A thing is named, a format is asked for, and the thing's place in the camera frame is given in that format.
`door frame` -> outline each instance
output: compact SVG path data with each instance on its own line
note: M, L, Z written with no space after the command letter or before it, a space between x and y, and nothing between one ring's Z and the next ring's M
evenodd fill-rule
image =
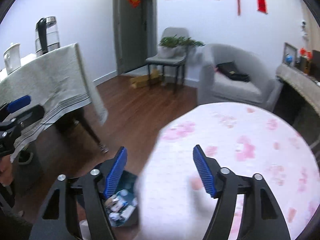
M152 47L151 51L152 54L156 54L157 52L157 0L152 0ZM122 62L121 62L121 34L119 33L119 25L120 25L120 19L119 19L119 0L113 0L113 30L114 30L114 44L115 44L115 52L116 52L116 65L117 65L117 75L121 75L124 73L124 69L122 68Z

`curtain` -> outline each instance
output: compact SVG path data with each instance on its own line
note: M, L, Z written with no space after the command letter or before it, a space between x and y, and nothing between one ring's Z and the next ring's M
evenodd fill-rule
M320 27L303 0L301 0L301 6L304 20L307 23L306 49L320 51Z

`hand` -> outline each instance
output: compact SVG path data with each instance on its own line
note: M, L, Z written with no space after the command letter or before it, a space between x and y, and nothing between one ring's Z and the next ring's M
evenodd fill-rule
M7 155L0 160L0 183L9 186L12 181L12 163L10 161L10 155Z

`ribbed blue rubber pad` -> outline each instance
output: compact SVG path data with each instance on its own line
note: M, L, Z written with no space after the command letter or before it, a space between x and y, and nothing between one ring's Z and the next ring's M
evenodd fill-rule
M19 98L11 103L8 104L7 106L7 111L9 114L12 114L19 109L29 105L31 103L31 96L24 96L22 98Z
M107 199L110 198L116 191L120 177L127 163L127 157L127 149L123 148L121 153L118 155L117 160L114 162L110 173L106 177L106 187L103 194Z
M214 197L216 194L216 189L214 187L214 176L211 174L211 171L204 160L201 150L196 146L193 148L193 161L197 167L198 173L204 185L205 191Z

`white wall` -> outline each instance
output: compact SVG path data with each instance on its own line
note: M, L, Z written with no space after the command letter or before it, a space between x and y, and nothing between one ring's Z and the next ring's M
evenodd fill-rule
M57 17L61 46L79 43L92 80L115 73L113 0L16 0L0 24L0 53L11 42L21 57L35 53L36 23L47 16Z
M196 40L230 44L258 54L275 73L285 42L304 46L303 16L300 0L266 1L267 15L257 12L257 0L241 0L238 16L236 0L157 0L158 40L166 27L186 27ZM199 70L199 62L189 62L187 78L198 80Z

